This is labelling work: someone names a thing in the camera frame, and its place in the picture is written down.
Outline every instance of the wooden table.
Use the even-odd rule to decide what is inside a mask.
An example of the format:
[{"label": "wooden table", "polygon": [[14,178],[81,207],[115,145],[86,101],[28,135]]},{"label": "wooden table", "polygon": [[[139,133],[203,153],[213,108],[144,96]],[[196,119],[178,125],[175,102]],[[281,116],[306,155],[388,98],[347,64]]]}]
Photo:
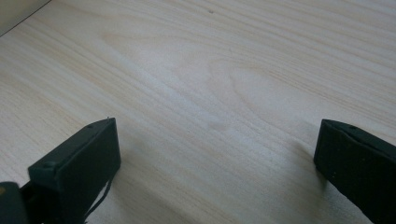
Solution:
[{"label": "wooden table", "polygon": [[396,144],[395,59],[393,0],[53,0],[0,37],[0,180],[115,117],[89,223],[370,223],[313,155],[322,119]]}]

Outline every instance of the wooden surface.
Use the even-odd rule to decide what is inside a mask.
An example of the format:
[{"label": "wooden surface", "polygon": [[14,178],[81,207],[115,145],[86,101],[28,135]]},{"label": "wooden surface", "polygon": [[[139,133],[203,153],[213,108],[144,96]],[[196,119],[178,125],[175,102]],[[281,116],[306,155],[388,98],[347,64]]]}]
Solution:
[{"label": "wooden surface", "polygon": [[43,7],[49,0],[0,0],[0,36]]},{"label": "wooden surface", "polygon": [[90,223],[370,223],[313,155],[321,119],[396,144],[395,59],[393,0],[53,0],[0,38],[0,179],[115,117]]}]

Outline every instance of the light wood tabletop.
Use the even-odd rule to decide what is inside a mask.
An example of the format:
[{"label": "light wood tabletop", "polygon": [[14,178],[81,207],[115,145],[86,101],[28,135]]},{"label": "light wood tabletop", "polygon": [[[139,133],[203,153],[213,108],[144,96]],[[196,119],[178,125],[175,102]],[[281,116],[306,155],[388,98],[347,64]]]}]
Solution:
[{"label": "light wood tabletop", "polygon": [[395,59],[394,0],[53,0],[0,37],[0,181],[114,117],[89,223],[371,223],[313,156],[322,119],[396,145]]}]

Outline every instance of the black object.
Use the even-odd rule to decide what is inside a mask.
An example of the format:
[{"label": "black object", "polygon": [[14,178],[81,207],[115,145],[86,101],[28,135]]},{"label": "black object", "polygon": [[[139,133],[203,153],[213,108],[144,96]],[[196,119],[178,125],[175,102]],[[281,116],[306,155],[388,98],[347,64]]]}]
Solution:
[{"label": "black object", "polygon": [[[30,166],[31,181],[21,189],[0,183],[0,223],[84,223],[119,168],[116,120],[87,125]],[[106,183],[104,197],[91,208]]]},{"label": "black object", "polygon": [[396,147],[357,127],[324,119],[317,169],[374,223],[396,223]]}]

